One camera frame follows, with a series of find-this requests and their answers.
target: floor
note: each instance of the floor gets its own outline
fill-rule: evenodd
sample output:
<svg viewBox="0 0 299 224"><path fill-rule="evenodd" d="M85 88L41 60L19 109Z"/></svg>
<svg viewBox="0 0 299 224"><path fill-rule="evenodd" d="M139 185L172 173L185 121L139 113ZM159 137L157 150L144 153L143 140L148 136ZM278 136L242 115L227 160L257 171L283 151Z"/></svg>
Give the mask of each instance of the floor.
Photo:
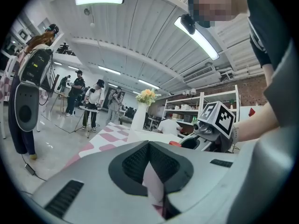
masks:
<svg viewBox="0 0 299 224"><path fill-rule="evenodd" d="M34 129L35 149L37 160L32 161L29 155L23 155L26 162L36 171L36 174L47 180L57 172L59 172L79 150L84 147L88 141L93 138L102 128L106 126L107 113L100 112L97 115L97 132L90 132L89 139L87 131L83 131L82 119L79 122L76 132L76 124L80 119L83 111L75 109L76 116L66 117L60 112L60 100L57 100L52 111L50 109L53 104L52 98L45 108L40 120L40 132ZM4 123L6 139L2 139L2 147L0 147L1 157L7 165L7 169L14 179L15 184L20 190L33 193L43 181L32 176L25 168L22 156L18 154L14 148L14 144L9 132L7 123L8 106L4 105Z"/></svg>

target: shoe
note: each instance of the shoe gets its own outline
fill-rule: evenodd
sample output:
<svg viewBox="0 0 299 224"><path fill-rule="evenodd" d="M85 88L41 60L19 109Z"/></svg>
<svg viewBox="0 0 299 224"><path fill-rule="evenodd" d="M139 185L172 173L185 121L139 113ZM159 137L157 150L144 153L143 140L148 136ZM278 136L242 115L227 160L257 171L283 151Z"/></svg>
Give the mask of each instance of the shoe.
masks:
<svg viewBox="0 0 299 224"><path fill-rule="evenodd" d="M30 159L36 160L37 159L37 155L36 154L30 154Z"/></svg>

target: brick wall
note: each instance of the brick wall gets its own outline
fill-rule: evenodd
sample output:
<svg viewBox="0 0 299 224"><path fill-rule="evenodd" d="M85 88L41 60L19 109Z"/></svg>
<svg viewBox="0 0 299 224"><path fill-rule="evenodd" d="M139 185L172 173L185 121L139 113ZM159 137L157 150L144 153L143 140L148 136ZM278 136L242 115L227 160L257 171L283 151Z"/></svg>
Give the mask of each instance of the brick wall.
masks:
<svg viewBox="0 0 299 224"><path fill-rule="evenodd" d="M197 90L199 96L201 92L205 95L211 95L221 92L232 91L235 89L235 85L238 85L239 95L241 95L241 106L264 105L267 103L266 97L263 92L266 88L266 79L264 75L258 77L247 78L243 80L233 81L225 84L220 84L214 87ZM168 100L184 99L186 96L177 95Z"/></svg>

